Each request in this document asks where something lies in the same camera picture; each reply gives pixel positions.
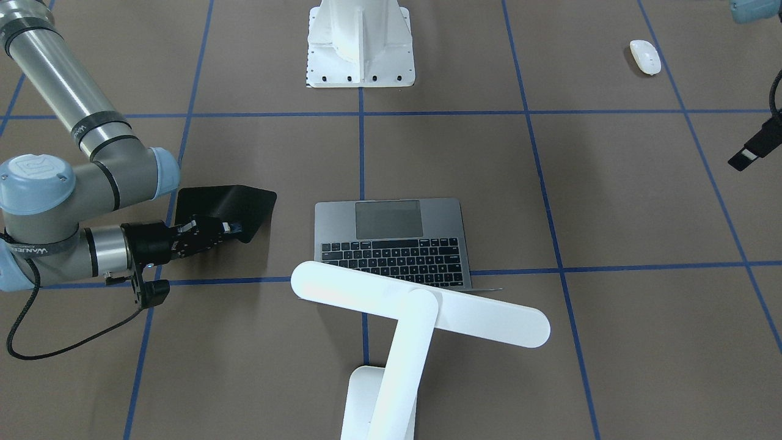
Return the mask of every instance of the laptop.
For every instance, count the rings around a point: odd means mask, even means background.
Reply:
[[[455,198],[317,203],[315,261],[472,290],[461,206]]]

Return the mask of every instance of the black cable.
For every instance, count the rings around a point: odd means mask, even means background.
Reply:
[[[3,239],[4,241],[8,243],[13,243],[13,239],[8,236],[7,234],[0,233],[0,239]],[[38,296],[38,291],[41,289],[41,273],[38,271],[38,267],[35,265],[35,263],[29,259],[25,258],[24,261],[30,266],[30,269],[33,271],[33,277],[34,277],[34,286],[33,286],[33,293],[30,295],[30,299],[27,300],[27,303],[22,308],[22,312],[19,314],[19,316],[16,318],[15,323],[13,326],[11,326],[11,331],[8,333],[8,338],[5,339],[5,348],[8,349],[8,353],[17,358],[24,361],[33,361],[38,359],[45,359],[45,358],[51,358],[52,356],[61,355],[64,352],[69,352],[70,350],[73,350],[76,347],[80,347],[84,344],[87,344],[89,341],[92,341],[93,339],[96,339],[97,337],[101,337],[104,334],[109,333],[111,330],[116,329],[117,327],[123,326],[127,323],[129,323],[133,318],[138,316],[139,313],[143,310],[141,307],[138,308],[132,315],[128,316],[125,320],[123,320],[120,323],[114,324],[113,326],[98,332],[96,334],[93,334],[92,336],[88,337],[87,339],[84,339],[82,341],[77,342],[76,344],[73,344],[71,346],[62,348],[60,350],[57,350],[56,352],[50,352],[45,353],[43,355],[21,355],[16,352],[16,350],[13,349],[13,337],[16,334],[16,331],[19,329],[19,325],[22,323],[22,319],[24,319],[24,316],[27,314],[27,311],[30,310],[30,307],[32,307],[33,302],[35,301],[35,298]]]
[[[771,83],[771,92],[769,92],[769,108],[771,109],[771,115],[779,125],[782,125],[782,110],[777,109],[777,86],[782,80],[782,70],[774,78],[774,82]]]

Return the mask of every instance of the computer mouse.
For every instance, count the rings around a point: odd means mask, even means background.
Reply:
[[[660,64],[660,55],[657,49],[645,40],[632,40],[630,42],[630,52],[636,60],[636,64],[645,74],[659,74],[662,69]]]

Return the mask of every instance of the blue-gray object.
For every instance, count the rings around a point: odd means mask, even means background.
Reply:
[[[27,279],[19,269],[19,265],[11,255],[8,246],[0,242],[0,290],[4,292],[15,292],[17,290],[29,290],[34,287],[33,283]]]
[[[730,12],[736,23],[749,23],[782,13],[782,0],[733,0]]]
[[[180,171],[177,160],[168,150],[158,146],[152,147],[151,150],[155,153],[157,160],[157,191],[152,198],[155,200],[179,187]]]
[[[75,187],[74,170],[59,157],[25,154],[0,165],[0,207],[13,215],[48,211]]]

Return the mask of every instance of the laptop keyboard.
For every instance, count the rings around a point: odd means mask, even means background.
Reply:
[[[321,261],[433,287],[465,284],[457,238],[323,243]]]

